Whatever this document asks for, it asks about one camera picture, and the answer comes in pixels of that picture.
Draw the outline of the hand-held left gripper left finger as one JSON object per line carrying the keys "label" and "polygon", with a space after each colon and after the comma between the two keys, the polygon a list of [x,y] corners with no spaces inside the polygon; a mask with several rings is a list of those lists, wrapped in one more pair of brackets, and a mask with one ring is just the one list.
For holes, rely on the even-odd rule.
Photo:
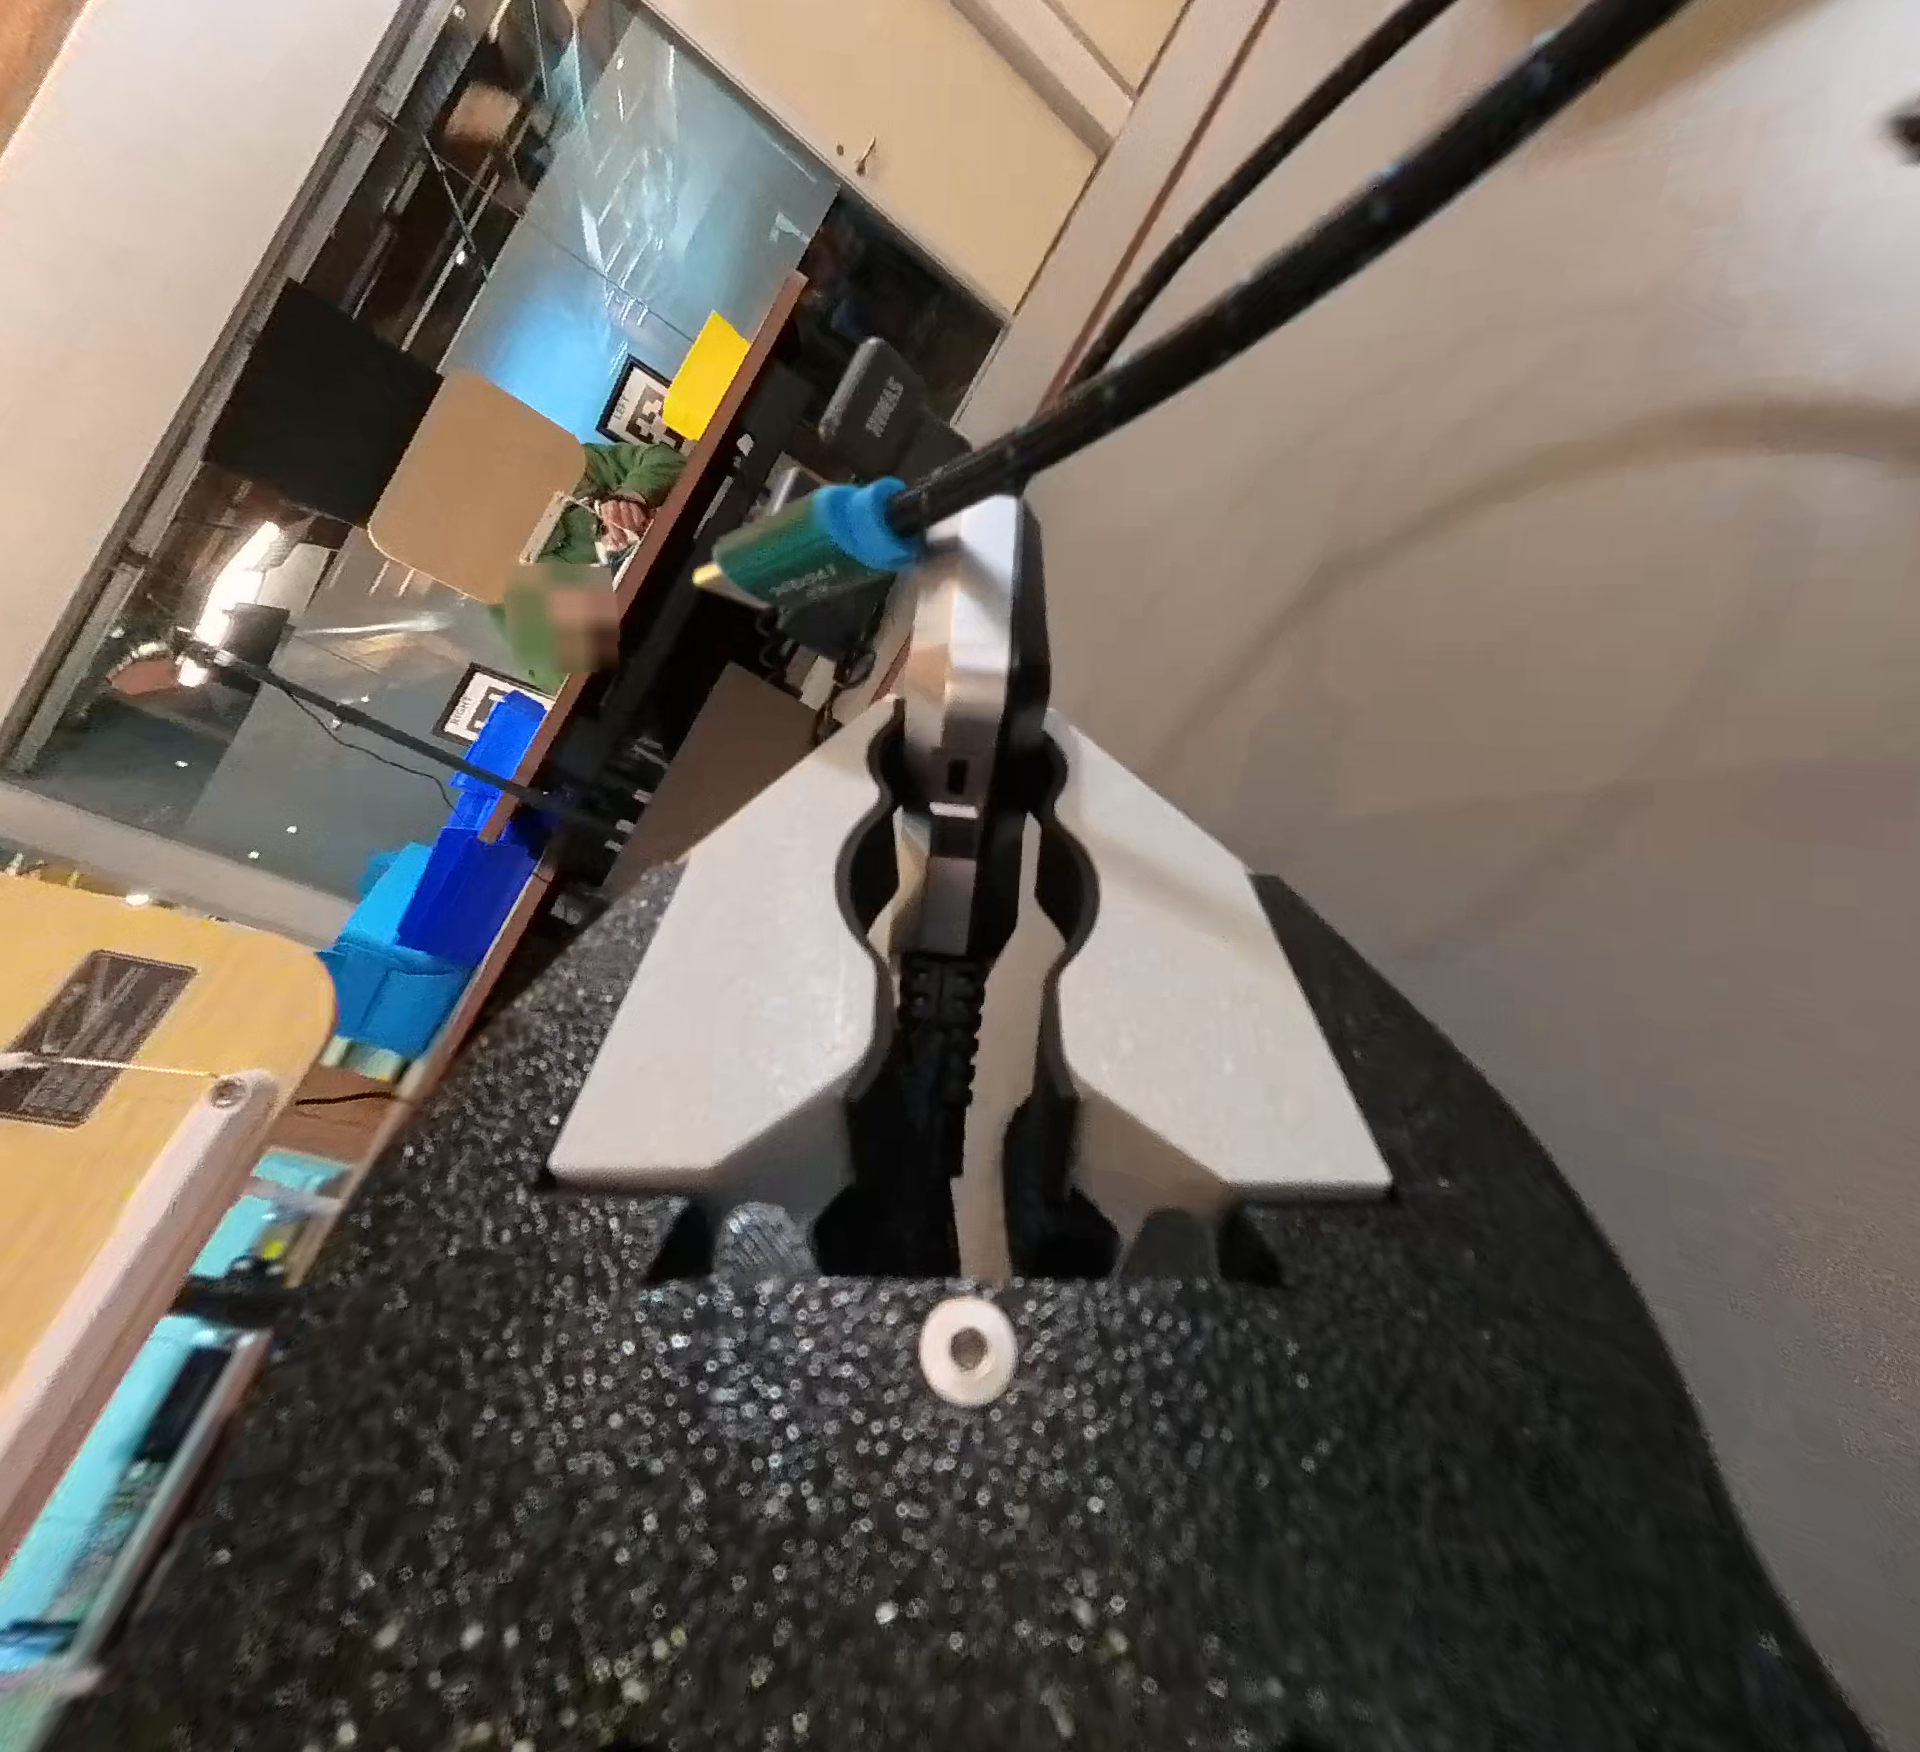
{"label": "hand-held left gripper left finger", "polygon": [[563,1120],[568,1193],[769,1206],[825,1271],[865,1271],[849,1099],[893,1041],[900,699],[884,699],[685,856]]}

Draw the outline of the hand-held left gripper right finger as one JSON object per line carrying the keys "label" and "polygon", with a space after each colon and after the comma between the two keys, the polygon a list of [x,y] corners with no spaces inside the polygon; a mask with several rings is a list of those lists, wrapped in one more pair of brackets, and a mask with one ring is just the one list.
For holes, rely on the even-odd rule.
{"label": "hand-held left gripper right finger", "polygon": [[1049,714],[996,961],[996,1271],[1105,1279],[1161,1213],[1391,1172],[1240,859]]}

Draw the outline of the silver and black adapter hub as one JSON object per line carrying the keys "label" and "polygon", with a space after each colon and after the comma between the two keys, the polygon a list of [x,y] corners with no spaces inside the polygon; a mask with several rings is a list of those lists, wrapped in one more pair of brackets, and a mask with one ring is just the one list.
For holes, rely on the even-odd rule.
{"label": "silver and black adapter hub", "polygon": [[886,756],[900,865],[893,950],[984,979],[1025,894],[1052,786],[1052,645],[1039,525],[995,496],[938,525],[918,568]]}

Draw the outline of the black hdmi cable green plug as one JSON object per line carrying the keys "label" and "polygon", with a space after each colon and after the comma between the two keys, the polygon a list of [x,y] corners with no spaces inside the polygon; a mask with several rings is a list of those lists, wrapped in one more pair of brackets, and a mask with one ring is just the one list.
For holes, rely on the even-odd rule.
{"label": "black hdmi cable green plug", "polygon": [[1404,246],[1693,3],[1590,0],[1429,140],[1153,345],[913,485],[828,488],[722,537],[699,586],[788,609],[920,564],[936,525],[987,499],[1020,496]]}

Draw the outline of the blue plastic bin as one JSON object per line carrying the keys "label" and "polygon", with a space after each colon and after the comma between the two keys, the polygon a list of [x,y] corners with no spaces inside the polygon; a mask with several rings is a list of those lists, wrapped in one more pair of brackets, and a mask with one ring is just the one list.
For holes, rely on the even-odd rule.
{"label": "blue plastic bin", "polygon": [[448,827],[431,844],[407,844],[393,941],[439,961],[478,968],[541,861],[541,846],[508,832],[482,840]]}
{"label": "blue plastic bin", "polygon": [[465,769],[454,774],[454,807],[445,822],[446,828],[478,832],[491,822],[503,800],[494,780],[516,778],[547,711],[547,702],[524,689],[494,702],[478,736],[468,745]]}

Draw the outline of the framed black white tag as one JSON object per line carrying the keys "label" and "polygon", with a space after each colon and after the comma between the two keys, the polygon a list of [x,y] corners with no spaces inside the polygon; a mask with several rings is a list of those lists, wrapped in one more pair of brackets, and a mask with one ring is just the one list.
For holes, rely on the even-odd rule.
{"label": "framed black white tag", "polygon": [[666,393],[668,384],[630,355],[614,377],[597,433],[610,444],[659,444],[685,452],[685,437],[666,421]]}
{"label": "framed black white tag", "polygon": [[516,693],[538,707],[537,719],[553,706],[553,693],[542,691],[537,684],[510,677],[482,664],[468,664],[433,723],[433,733],[470,747],[485,732],[492,709]]}

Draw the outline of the black light stand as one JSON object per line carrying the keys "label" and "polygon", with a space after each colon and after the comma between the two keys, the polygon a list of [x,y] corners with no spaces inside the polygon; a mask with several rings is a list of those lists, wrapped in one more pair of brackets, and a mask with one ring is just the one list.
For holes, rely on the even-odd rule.
{"label": "black light stand", "polygon": [[433,740],[402,732],[366,709],[331,699],[314,688],[299,684],[269,665],[255,664],[183,629],[174,629],[167,648],[181,662],[198,664],[204,670],[242,679],[257,688],[269,688],[314,715],[336,719],[344,730],[366,732],[388,747],[402,748],[411,756],[426,759],[439,769],[466,776],[475,785],[497,792],[497,814],[505,814],[508,805],[519,805],[541,813],[561,828],[571,828],[615,846],[625,842],[621,827],[589,808],[582,796],[553,794],[521,778],[494,773]]}

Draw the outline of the long wooden table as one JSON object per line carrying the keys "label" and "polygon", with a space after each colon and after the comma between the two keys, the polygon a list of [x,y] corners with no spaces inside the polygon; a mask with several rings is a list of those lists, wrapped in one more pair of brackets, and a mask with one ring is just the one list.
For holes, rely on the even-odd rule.
{"label": "long wooden table", "polygon": [[772,372],[780,339],[808,295],[810,280],[794,270],[779,287],[775,304],[751,341],[751,346],[718,397],[705,433],[693,444],[682,477],[653,519],[647,534],[621,564],[612,586],[612,662],[568,677],[541,725],[530,737],[516,774],[508,780],[488,821],[478,831],[480,840],[492,844],[510,827],[519,808],[538,808],[554,825],[586,827],[588,798],[595,783],[595,769],[584,780],[563,780],[563,767],[554,760],[570,723],[576,719],[584,695],[597,689],[597,679],[620,677],[628,642],[625,625],[642,606],[650,590],[671,598],[673,586],[693,576],[709,522],[718,525],[722,500],[730,491],[732,453],[737,439],[746,432],[744,410],[759,395],[760,384]]}

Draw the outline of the black rounded case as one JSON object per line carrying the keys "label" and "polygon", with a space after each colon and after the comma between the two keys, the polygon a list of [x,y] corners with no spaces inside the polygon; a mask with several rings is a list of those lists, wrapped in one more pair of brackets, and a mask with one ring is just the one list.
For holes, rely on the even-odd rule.
{"label": "black rounded case", "polygon": [[817,435],[830,480],[844,485],[886,477],[913,485],[972,449],[935,412],[923,376],[880,336],[854,348]]}

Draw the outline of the yellow plastic bin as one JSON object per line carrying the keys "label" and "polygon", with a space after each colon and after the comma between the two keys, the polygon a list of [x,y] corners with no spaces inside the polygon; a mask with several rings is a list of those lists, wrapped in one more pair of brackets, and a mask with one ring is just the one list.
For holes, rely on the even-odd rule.
{"label": "yellow plastic bin", "polygon": [[682,441],[699,441],[743,372],[753,342],[720,313],[709,315],[666,388],[661,423]]}

